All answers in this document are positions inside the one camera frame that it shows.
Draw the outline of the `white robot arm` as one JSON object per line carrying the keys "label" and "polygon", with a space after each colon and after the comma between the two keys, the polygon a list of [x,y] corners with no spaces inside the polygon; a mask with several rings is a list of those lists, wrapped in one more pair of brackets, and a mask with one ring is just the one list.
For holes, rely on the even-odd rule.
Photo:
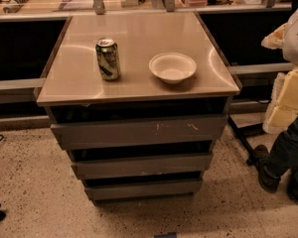
{"label": "white robot arm", "polygon": [[266,133],[279,134],[298,117],[298,9],[287,23],[266,36],[261,45],[271,50],[281,49],[283,58],[294,65],[289,72],[277,74],[262,125]]}

